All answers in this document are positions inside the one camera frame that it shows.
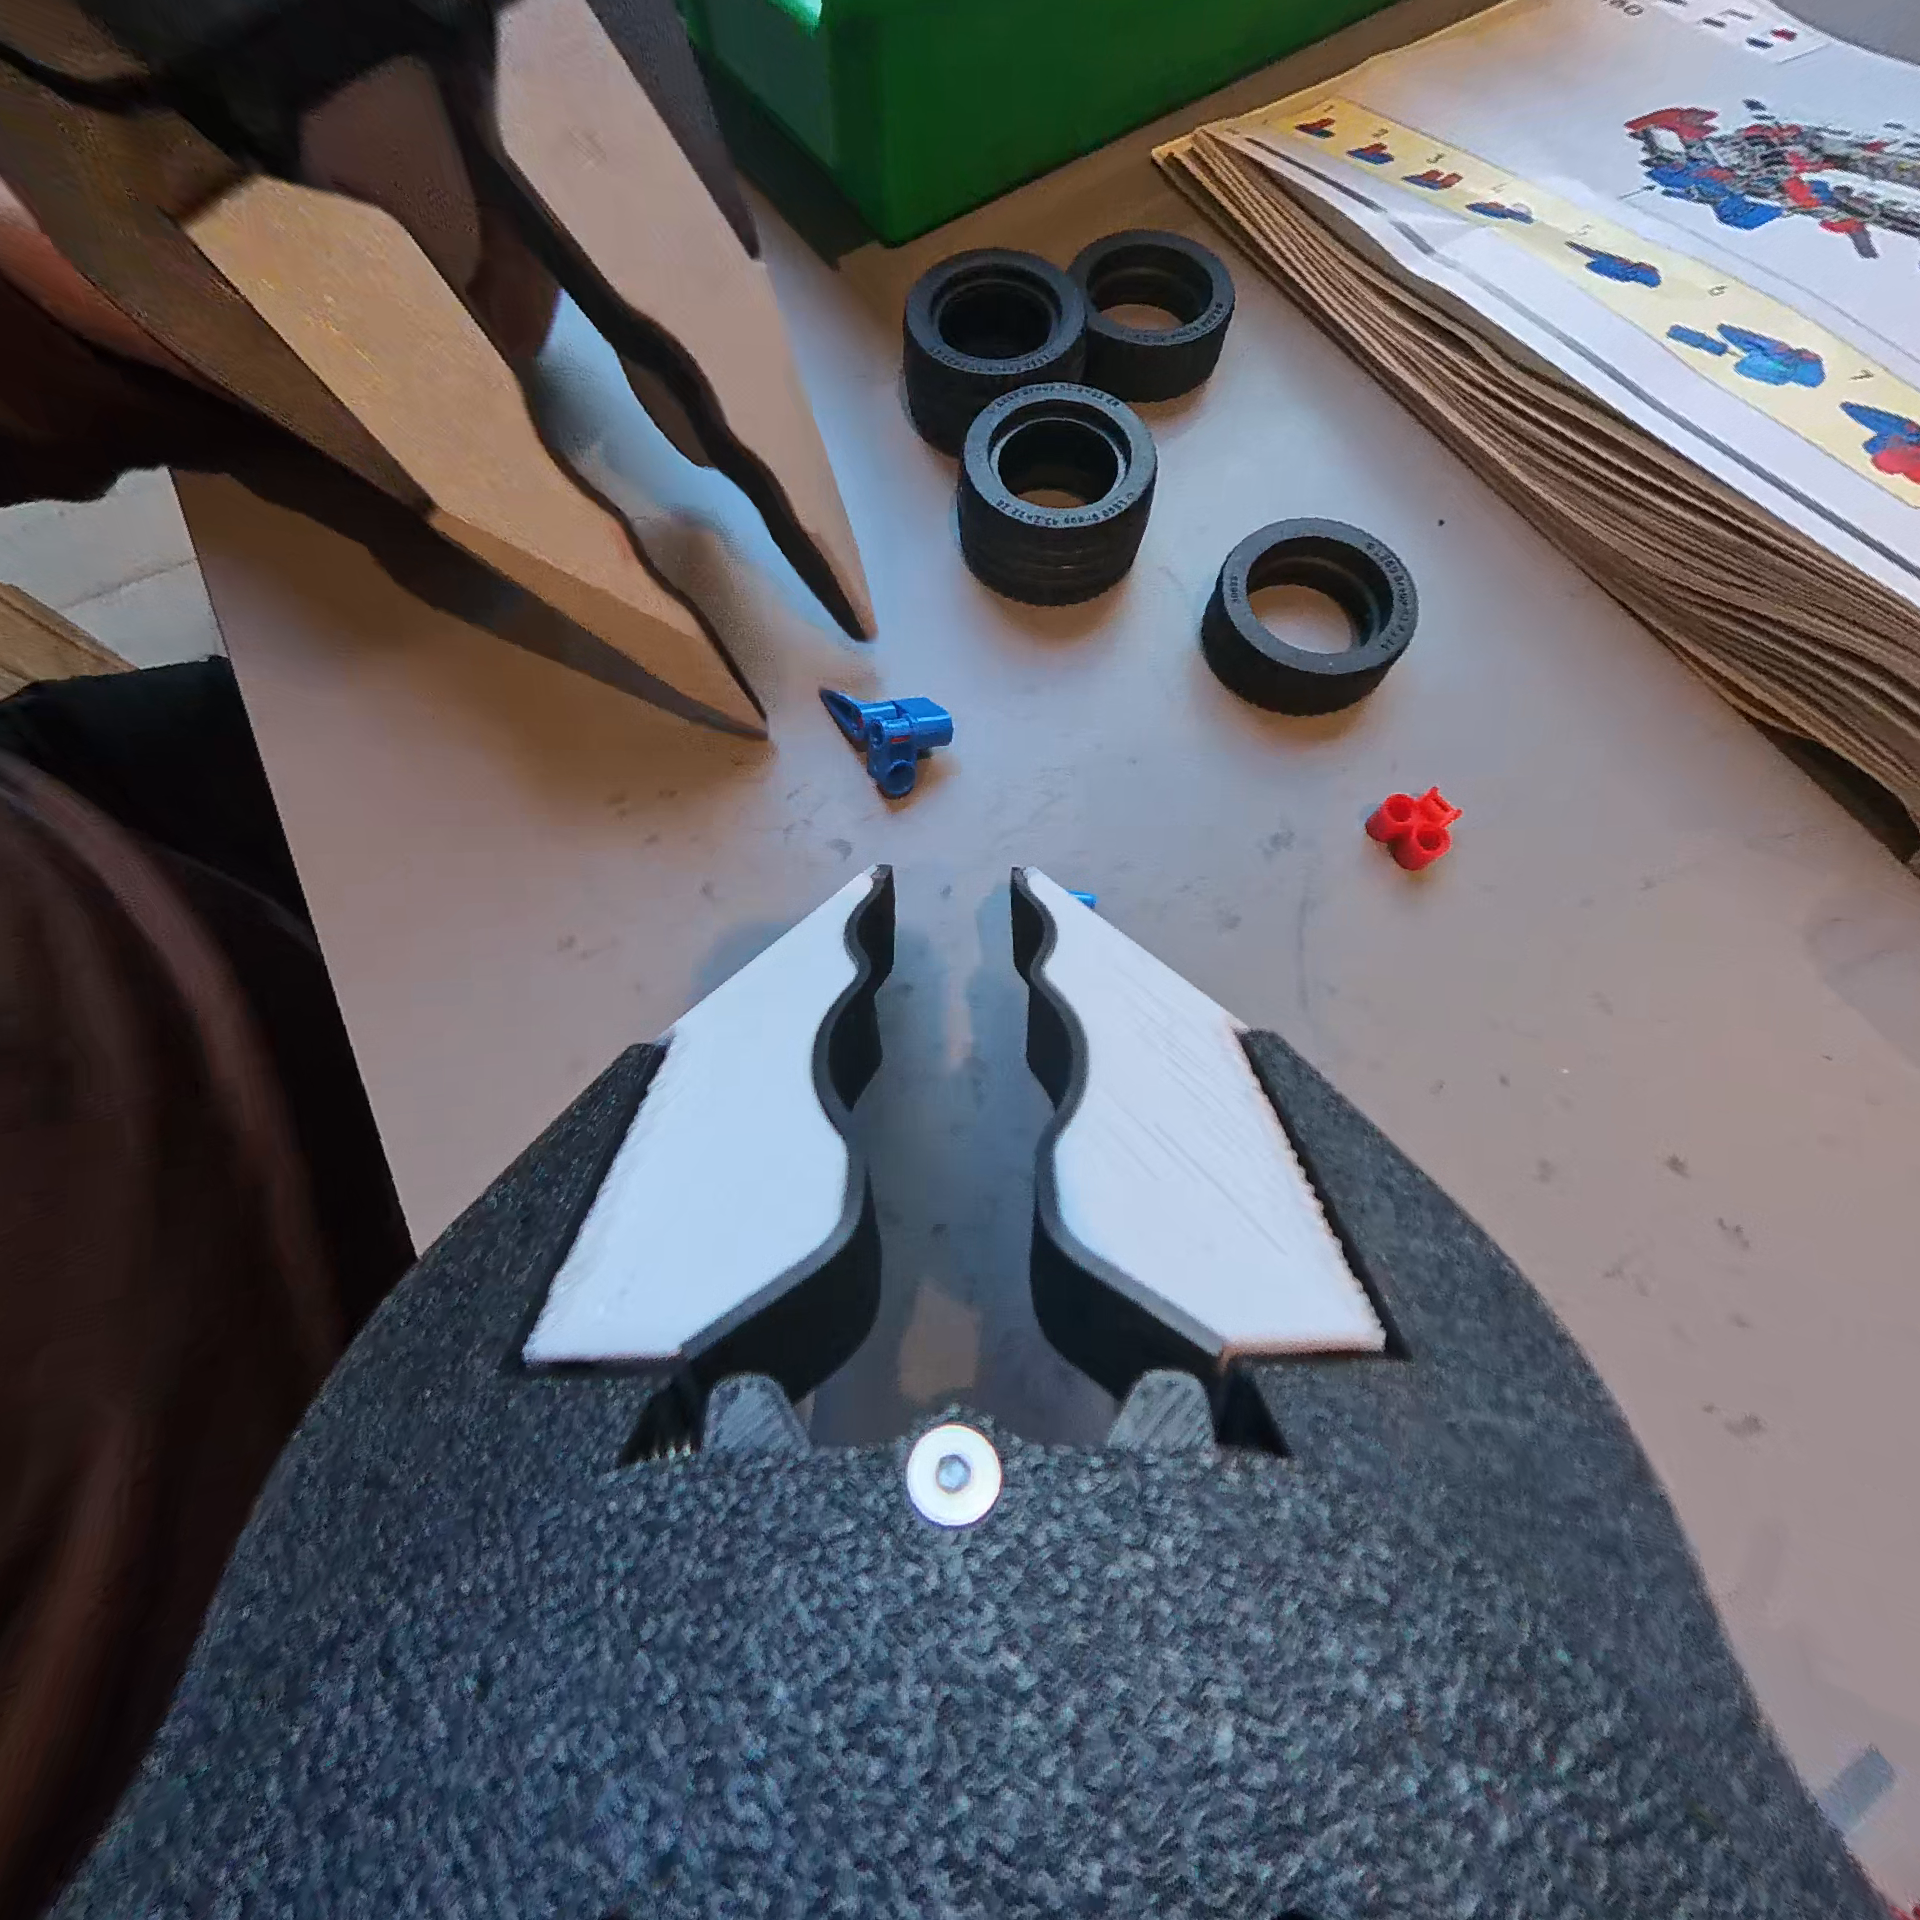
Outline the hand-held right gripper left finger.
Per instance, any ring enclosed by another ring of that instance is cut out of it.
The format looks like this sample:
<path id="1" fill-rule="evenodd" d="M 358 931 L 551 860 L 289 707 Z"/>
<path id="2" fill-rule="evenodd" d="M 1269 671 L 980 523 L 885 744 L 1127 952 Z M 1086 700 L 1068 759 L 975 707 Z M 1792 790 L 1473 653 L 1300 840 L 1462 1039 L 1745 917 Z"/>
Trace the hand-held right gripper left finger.
<path id="1" fill-rule="evenodd" d="M 880 1302 L 851 1112 L 880 1068 L 895 877 L 868 865 L 660 1038 L 520 1342 L 533 1373 L 774 1379 L 803 1401 Z"/>

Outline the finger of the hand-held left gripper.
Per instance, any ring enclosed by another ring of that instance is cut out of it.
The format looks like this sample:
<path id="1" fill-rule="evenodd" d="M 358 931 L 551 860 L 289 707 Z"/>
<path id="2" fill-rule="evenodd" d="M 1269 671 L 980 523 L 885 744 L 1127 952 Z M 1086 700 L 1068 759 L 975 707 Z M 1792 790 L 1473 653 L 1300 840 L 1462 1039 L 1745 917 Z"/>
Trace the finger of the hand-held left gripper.
<path id="1" fill-rule="evenodd" d="M 481 164 L 660 429 L 721 472 L 831 620 L 877 622 L 676 4 L 493 4 Z"/>
<path id="2" fill-rule="evenodd" d="M 390 212 L 254 176 L 185 232 L 423 491 L 441 537 L 704 719 L 766 737 L 732 660 L 552 456 L 510 364 Z"/>

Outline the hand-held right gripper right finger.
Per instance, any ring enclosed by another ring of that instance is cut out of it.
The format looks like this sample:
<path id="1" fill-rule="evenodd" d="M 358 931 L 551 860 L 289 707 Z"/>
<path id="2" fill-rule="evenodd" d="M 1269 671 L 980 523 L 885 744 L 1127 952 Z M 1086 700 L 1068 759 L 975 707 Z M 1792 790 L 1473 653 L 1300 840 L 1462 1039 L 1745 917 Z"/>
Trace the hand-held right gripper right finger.
<path id="1" fill-rule="evenodd" d="M 1035 865 L 1009 877 L 1039 1137 L 1030 1297 L 1117 1401 L 1173 1371 L 1384 1356 L 1384 1319 L 1269 1095 L 1249 1028 Z"/>

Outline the person's left forearm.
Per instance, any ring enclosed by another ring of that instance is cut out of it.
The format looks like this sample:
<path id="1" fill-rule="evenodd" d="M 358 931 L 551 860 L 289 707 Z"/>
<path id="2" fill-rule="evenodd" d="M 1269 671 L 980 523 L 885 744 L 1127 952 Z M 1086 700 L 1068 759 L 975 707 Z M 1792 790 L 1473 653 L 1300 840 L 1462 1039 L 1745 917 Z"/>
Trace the person's left forearm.
<path id="1" fill-rule="evenodd" d="M 198 447 L 220 407 L 189 384 L 99 350 L 4 281 L 1 505 L 89 501 L 123 472 Z"/>

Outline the grey desk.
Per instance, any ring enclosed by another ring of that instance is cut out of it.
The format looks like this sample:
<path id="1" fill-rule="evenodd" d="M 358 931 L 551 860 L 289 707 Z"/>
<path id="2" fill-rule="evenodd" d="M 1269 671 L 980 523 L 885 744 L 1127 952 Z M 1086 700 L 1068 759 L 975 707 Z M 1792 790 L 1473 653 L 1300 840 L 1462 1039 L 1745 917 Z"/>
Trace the grey desk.
<path id="1" fill-rule="evenodd" d="M 1084 608 L 972 577 L 953 467 L 897 391 L 928 262 L 1205 232 L 1159 142 L 1462 13 L 1384 13 L 911 246 L 828 262 L 756 201 L 870 645 L 560 309 L 542 424 L 709 612 L 771 740 L 654 707 L 327 467 L 175 491 L 415 1248 L 624 1044 L 886 862 L 895 966 L 854 1108 L 880 1320 L 813 1430 L 961 1401 L 1091 1436 L 1101 1397 L 1027 1293 L 1048 1107 L 1007 877 L 1035 863 L 1293 1044 L 1534 1280 L 1807 1788 L 1912 1903 L 1916 876 L 1239 256 L 1212 382 L 1147 414 L 1141 555 Z M 1377 537 L 1420 595 L 1404 657 L 1320 715 L 1243 702 L 1200 645 L 1228 553 L 1300 516 Z M 928 696 L 953 740 L 886 799 L 820 688 Z M 1404 870 L 1365 823 L 1430 785 L 1454 846 Z"/>

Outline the person's left hand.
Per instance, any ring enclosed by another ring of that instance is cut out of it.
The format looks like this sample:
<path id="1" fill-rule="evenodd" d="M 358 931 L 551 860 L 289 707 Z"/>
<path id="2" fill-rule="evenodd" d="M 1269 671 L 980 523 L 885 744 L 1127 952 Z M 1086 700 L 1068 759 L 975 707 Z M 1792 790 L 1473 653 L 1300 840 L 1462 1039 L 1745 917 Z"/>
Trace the person's left hand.
<path id="1" fill-rule="evenodd" d="M 441 85 L 424 60 L 389 60 L 309 107 L 302 177 L 372 204 L 462 294 L 481 265 L 481 223 Z"/>

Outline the black toy tire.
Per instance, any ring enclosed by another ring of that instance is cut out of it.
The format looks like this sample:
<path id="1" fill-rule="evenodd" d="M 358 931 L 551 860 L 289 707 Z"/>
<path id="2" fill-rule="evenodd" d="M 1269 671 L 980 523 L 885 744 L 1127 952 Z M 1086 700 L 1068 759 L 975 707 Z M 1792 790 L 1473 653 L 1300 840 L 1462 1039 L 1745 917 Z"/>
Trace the black toy tire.
<path id="1" fill-rule="evenodd" d="M 1271 630 L 1254 608 L 1269 587 L 1327 598 L 1350 640 L 1307 651 Z M 1339 518 L 1277 518 L 1221 563 L 1200 645 L 1216 678 L 1243 702 L 1285 715 L 1342 713 L 1367 700 L 1404 657 L 1420 624 L 1417 583 L 1401 555 Z"/>
<path id="2" fill-rule="evenodd" d="M 1077 382 L 1027 384 L 966 429 L 957 540 L 993 592 L 1086 604 L 1135 563 L 1157 485 L 1157 444 L 1127 401 Z"/>
<path id="3" fill-rule="evenodd" d="M 1177 399 L 1212 376 L 1235 281 L 1209 246 L 1175 230 L 1113 230 L 1068 273 L 1088 307 L 1084 384 L 1117 399 Z"/>
<path id="4" fill-rule="evenodd" d="M 1077 382 L 1086 365 L 1088 301 L 1043 256 L 968 248 L 926 269 L 902 303 L 902 395 L 920 436 L 957 455 L 973 419 L 999 395 Z"/>

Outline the green plastic bin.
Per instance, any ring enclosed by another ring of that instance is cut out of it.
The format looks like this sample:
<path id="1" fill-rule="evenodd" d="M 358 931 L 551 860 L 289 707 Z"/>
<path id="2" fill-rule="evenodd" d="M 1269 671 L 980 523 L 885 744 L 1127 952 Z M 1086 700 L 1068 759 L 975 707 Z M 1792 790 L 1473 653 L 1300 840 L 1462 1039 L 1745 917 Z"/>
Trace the green plastic bin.
<path id="1" fill-rule="evenodd" d="M 824 256 L 916 239 L 1381 1 L 679 1 L 744 177 Z"/>

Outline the red toy connector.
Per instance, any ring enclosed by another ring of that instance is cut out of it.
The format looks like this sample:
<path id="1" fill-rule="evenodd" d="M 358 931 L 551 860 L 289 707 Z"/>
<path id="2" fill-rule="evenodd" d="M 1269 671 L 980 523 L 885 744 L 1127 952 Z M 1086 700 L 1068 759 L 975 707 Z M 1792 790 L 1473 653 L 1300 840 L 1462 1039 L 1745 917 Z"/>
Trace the red toy connector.
<path id="1" fill-rule="evenodd" d="M 1406 872 L 1424 872 L 1454 846 L 1454 824 L 1462 808 L 1451 805 L 1438 785 L 1421 795 L 1389 793 L 1368 813 L 1367 836 L 1384 848 Z"/>

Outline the light wooden box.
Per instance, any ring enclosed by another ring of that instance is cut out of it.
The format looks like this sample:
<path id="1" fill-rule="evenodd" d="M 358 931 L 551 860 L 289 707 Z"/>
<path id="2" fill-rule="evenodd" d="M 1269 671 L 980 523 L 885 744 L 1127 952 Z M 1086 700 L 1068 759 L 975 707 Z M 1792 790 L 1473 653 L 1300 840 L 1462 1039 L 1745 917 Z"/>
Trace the light wooden box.
<path id="1" fill-rule="evenodd" d="M 136 671 L 61 612 L 1 583 L 1 700 L 53 681 L 89 681 Z"/>

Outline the person's black trousers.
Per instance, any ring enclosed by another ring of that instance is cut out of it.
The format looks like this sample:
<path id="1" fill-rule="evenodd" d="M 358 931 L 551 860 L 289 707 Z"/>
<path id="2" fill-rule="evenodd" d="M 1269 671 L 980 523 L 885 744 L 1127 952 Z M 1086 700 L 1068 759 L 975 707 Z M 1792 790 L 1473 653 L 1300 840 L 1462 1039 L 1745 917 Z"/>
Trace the person's black trousers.
<path id="1" fill-rule="evenodd" d="M 224 656 L 35 681 L 1 702 L 1 747 L 118 824 L 270 900 L 307 948 L 320 947 Z"/>

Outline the open instruction booklet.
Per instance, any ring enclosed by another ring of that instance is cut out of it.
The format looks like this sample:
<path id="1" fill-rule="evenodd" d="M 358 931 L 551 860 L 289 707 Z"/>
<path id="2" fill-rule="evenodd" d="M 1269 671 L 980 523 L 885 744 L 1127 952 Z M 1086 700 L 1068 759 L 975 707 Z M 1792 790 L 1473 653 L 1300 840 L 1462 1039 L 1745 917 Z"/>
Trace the open instruction booklet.
<path id="1" fill-rule="evenodd" d="M 1916 821 L 1916 60 L 1780 4 L 1495 4 L 1155 163 L 1728 704 Z"/>

